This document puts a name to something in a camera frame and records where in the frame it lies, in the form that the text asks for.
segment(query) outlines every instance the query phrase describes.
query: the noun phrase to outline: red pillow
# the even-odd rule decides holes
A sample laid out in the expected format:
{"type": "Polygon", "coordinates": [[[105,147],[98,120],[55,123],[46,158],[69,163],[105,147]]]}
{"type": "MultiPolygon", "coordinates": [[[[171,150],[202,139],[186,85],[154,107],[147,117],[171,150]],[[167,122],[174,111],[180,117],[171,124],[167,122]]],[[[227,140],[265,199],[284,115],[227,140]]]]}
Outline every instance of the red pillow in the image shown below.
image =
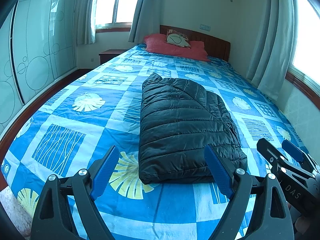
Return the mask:
{"type": "Polygon", "coordinates": [[[147,45],[146,51],[169,56],[210,61],[208,59],[207,52],[204,50],[204,43],[202,41],[190,41],[190,48],[181,48],[179,46],[166,43],[166,39],[166,35],[159,33],[144,37],[144,42],[147,45]]]}

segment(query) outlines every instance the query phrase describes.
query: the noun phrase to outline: folded jacket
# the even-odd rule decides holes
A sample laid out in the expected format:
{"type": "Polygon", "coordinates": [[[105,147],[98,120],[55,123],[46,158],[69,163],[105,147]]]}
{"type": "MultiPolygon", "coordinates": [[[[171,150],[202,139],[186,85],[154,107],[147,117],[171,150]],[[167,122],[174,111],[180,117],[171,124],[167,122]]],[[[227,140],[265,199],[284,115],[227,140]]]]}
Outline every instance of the folded jacket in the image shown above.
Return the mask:
{"type": "Polygon", "coordinates": [[[212,182],[204,147],[247,170],[247,156],[221,97],[196,82],[162,78],[142,85],[139,178],[150,183],[212,182]]]}

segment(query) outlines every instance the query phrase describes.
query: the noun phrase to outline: pillow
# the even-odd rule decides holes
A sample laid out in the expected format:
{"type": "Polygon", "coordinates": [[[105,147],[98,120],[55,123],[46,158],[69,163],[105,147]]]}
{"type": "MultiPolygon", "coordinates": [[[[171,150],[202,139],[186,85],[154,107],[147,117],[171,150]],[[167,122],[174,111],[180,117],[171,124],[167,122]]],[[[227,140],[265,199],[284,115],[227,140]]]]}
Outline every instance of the pillow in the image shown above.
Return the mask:
{"type": "Polygon", "coordinates": [[[179,47],[190,48],[190,41],[188,36],[174,30],[168,30],[166,42],[179,47]]]}
{"type": "Polygon", "coordinates": [[[167,36],[164,34],[151,34],[144,38],[147,45],[146,51],[176,57],[185,57],[201,61],[210,61],[204,50],[202,41],[190,41],[190,48],[182,48],[166,43],[167,36]]]}

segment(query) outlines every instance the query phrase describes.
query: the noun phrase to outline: wooden headboard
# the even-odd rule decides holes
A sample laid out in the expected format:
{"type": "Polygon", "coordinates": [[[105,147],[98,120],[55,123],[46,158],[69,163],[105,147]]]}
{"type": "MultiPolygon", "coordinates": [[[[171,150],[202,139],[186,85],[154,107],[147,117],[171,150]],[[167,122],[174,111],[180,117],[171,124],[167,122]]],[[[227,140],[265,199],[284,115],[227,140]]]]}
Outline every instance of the wooden headboard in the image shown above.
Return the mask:
{"type": "Polygon", "coordinates": [[[229,60],[230,54],[230,42],[218,39],[216,37],[199,33],[187,29],[171,27],[166,25],[160,25],[160,33],[167,34],[169,29],[181,32],[189,37],[191,41],[203,41],[204,49],[211,57],[221,58],[225,61],[229,60]]]}

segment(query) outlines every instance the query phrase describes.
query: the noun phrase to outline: wooden window sill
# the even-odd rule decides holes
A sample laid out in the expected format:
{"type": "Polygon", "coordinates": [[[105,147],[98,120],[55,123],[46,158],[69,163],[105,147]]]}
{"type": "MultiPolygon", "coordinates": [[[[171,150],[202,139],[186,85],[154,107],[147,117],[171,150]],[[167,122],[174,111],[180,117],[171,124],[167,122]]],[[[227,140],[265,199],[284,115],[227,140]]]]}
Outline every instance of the wooden window sill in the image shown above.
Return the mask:
{"type": "Polygon", "coordinates": [[[131,27],[105,28],[105,29],[96,29],[96,33],[129,32],[130,30],[131,30],[131,27]]]}
{"type": "Polygon", "coordinates": [[[285,79],[297,87],[320,110],[320,96],[312,88],[289,71],[287,71],[285,79]]]}

